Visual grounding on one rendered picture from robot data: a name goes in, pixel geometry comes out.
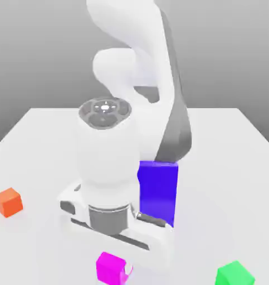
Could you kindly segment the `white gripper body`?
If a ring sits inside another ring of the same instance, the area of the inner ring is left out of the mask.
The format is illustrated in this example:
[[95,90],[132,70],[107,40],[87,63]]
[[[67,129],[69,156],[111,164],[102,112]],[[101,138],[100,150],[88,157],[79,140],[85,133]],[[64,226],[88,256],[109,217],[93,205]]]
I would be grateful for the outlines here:
[[127,228],[120,234],[109,236],[71,221],[71,216],[58,216],[60,229],[78,242],[78,247],[92,253],[108,252],[134,266],[142,266],[154,271],[167,271],[174,259],[174,229],[166,224],[159,227],[137,220],[127,213]]

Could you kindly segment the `small magenta cube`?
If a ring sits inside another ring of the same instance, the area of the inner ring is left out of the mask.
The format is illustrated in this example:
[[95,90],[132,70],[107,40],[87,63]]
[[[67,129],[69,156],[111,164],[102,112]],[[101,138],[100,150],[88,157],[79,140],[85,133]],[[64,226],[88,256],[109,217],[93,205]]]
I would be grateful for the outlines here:
[[125,285],[130,276],[124,272],[126,260],[102,252],[96,261],[96,272],[99,281],[107,285]]

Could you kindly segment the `small green cube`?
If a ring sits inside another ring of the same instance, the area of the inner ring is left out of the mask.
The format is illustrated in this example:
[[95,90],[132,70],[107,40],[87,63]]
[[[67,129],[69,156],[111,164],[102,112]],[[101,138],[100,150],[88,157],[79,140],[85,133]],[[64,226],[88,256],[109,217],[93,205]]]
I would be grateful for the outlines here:
[[255,277],[234,261],[218,268],[214,285],[255,285]]

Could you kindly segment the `small orange cube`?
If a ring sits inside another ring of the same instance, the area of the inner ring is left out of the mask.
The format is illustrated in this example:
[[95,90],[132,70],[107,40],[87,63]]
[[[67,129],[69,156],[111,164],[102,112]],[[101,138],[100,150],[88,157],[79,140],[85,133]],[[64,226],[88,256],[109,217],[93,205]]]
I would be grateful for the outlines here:
[[8,218],[23,209],[22,199],[13,188],[0,192],[0,213]]

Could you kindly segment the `large blue box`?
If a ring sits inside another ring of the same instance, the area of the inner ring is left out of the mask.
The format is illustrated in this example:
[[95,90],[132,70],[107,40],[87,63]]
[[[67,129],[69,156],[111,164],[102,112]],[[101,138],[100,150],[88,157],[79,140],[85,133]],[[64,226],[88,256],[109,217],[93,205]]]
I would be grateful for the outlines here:
[[138,171],[140,183],[140,211],[174,225],[177,197],[178,164],[141,161]]

